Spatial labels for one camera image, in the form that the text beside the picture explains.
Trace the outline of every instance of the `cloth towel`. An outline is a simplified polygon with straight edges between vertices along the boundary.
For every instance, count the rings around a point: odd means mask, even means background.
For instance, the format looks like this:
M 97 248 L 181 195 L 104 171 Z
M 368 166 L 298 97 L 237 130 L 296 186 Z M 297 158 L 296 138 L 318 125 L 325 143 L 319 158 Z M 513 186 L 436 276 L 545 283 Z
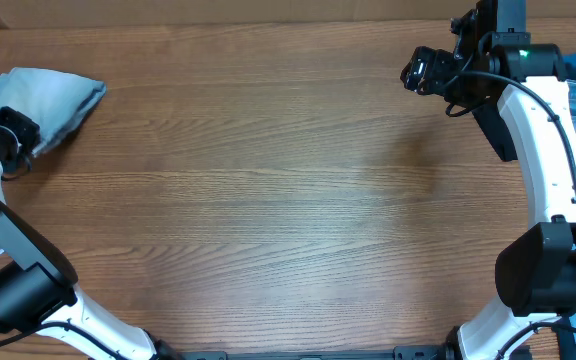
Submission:
M 106 85 L 53 70 L 14 68 L 0 76 L 0 109 L 9 106 L 39 125 L 34 157 L 46 153 L 81 125 L 106 94 Z

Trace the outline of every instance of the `black cable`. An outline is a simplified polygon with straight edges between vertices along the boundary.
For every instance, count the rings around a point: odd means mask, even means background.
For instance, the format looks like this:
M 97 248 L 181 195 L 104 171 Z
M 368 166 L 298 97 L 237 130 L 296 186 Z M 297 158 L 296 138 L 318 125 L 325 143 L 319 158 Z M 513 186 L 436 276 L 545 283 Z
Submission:
M 5 177 L 2 175 L 1 181 L 14 181 L 14 180 L 19 179 L 22 176 L 26 176 L 26 175 L 30 174 L 30 172 L 32 171 L 32 163 L 30 162 L 30 158 L 28 158 L 27 155 L 23 155 L 23 160 L 24 160 L 24 163 L 26 164 L 26 171 L 24 171 L 21 174 L 14 175 L 12 177 Z
M 552 110 L 550 105 L 548 105 L 548 103 L 546 103 L 546 101 L 544 101 L 544 99 L 542 99 L 534 91 L 527 88 L 525 85 L 523 85 L 523 84 L 521 84 L 515 80 L 501 76 L 501 75 L 491 74 L 491 73 L 487 73 L 487 72 L 483 72 L 483 71 L 463 71 L 463 72 L 459 73 L 459 76 L 482 77 L 482 78 L 487 78 L 490 80 L 500 81 L 500 82 L 503 82 L 503 83 L 508 84 L 508 85 L 512 85 L 512 86 L 518 88 L 519 90 L 525 92 L 531 98 L 533 98 L 539 104 L 539 106 L 541 106 L 546 111 L 546 114 L 548 114 L 550 121 L 552 121 L 555 124 L 555 127 L 557 128 L 557 132 L 559 133 L 559 137 L 561 137 L 561 142 L 564 146 L 564 150 L 566 151 L 566 157 L 568 158 L 568 167 L 570 168 L 570 176 L 572 178 L 573 189 L 575 191 L 575 199 L 573 199 L 573 200 L 574 200 L 574 202 L 576 202 L 576 164 L 575 164 L 575 158 L 573 156 L 572 147 L 570 146 L 570 141 L 568 140 L 568 136 L 566 135 L 566 131 L 564 130 L 563 125 L 561 125 L 559 115 L 557 115 Z
M 101 343 L 99 340 L 95 339 L 92 335 L 88 334 L 87 332 L 85 332 L 85 331 L 81 330 L 80 328 L 78 328 L 78 327 L 76 327 L 70 323 L 67 323 L 67 322 L 50 322 L 50 323 L 46 323 L 46 324 L 41 324 L 32 330 L 25 331 L 25 332 L 22 332 L 22 333 L 15 335 L 15 336 L 11 336 L 7 339 L 1 340 L 0 341 L 0 347 L 12 344 L 12 343 L 17 342 L 21 339 L 27 338 L 28 336 L 30 336 L 30 335 L 38 332 L 38 331 L 53 328 L 53 327 L 60 327 L 60 328 L 64 328 L 66 331 L 75 332 L 76 334 L 78 334 L 81 337 L 83 337 L 84 339 L 90 341 L 93 345 L 98 347 L 100 350 L 102 350 L 103 352 L 105 352 L 106 354 L 108 354 L 109 356 L 111 356 L 117 360 L 128 360 L 127 358 L 125 358 L 125 357 L 119 355 L 118 353 L 112 351 L 111 349 L 109 349 L 106 345 Z
M 576 327 L 572 327 L 570 325 L 561 324 L 561 323 L 548 323 L 548 322 L 536 322 L 528 325 L 526 328 L 515 334 L 510 340 L 508 340 L 504 346 L 499 350 L 495 360 L 502 360 L 506 356 L 506 352 L 510 349 L 513 345 L 515 345 L 522 337 L 524 337 L 529 332 L 537 332 L 539 328 L 551 328 L 551 329 L 558 329 L 569 331 L 571 333 L 576 334 Z
M 445 83 L 440 89 L 439 89 L 439 93 L 444 92 L 450 85 L 452 85 L 455 81 L 457 81 L 457 79 L 459 78 L 459 74 L 466 71 L 466 69 L 468 69 L 468 67 L 472 64 L 472 61 L 475 59 L 475 54 L 470 55 L 470 57 L 468 58 L 468 60 L 466 60 L 466 63 L 464 64 L 464 66 L 461 68 L 461 70 L 459 70 L 458 72 L 455 73 L 455 75 L 452 77 L 452 79 L 448 80 L 447 83 Z M 422 95 L 422 96 L 427 96 L 427 95 L 433 95 L 431 93 L 427 93 L 426 92 L 426 84 L 429 81 L 433 81 L 434 78 L 428 78 L 428 79 L 423 79 L 419 82 L 419 84 L 417 85 L 417 94 Z
M 467 108 L 465 108 L 459 112 L 456 112 L 456 113 L 452 113 L 452 109 L 455 107 L 456 104 L 450 103 L 450 105 L 448 105 L 448 107 L 446 108 L 446 115 L 448 115 L 448 117 L 464 116 L 464 115 L 469 114 L 470 112 L 477 110 L 480 107 L 486 105 L 487 102 L 488 102 L 488 99 L 478 101 L 474 105 L 468 106 Z
M 477 54 L 479 55 L 479 58 L 481 58 L 484 55 L 483 54 L 484 45 L 486 45 L 486 42 L 492 37 L 492 34 L 493 34 L 493 31 L 488 31 L 487 33 L 484 34 L 484 36 L 481 37 L 481 39 L 479 39 L 479 42 L 477 42 Z M 475 54 L 474 53 L 470 54 L 470 57 L 466 61 L 466 64 L 464 64 L 464 66 L 461 68 L 461 71 L 456 73 L 455 76 L 453 76 L 452 79 L 450 79 L 447 83 L 445 83 L 437 92 L 443 93 L 444 91 L 446 91 L 446 89 L 448 89 L 448 87 L 450 85 L 452 85 L 455 81 L 457 81 L 457 79 L 459 78 L 459 73 L 466 71 L 474 60 L 475 60 Z M 426 84 L 429 81 L 433 81 L 433 80 L 434 80 L 434 78 L 432 78 L 432 77 L 428 78 L 428 79 L 421 80 L 421 82 L 419 82 L 419 84 L 417 84 L 417 94 L 422 95 L 422 96 L 433 95 L 431 93 L 426 92 Z

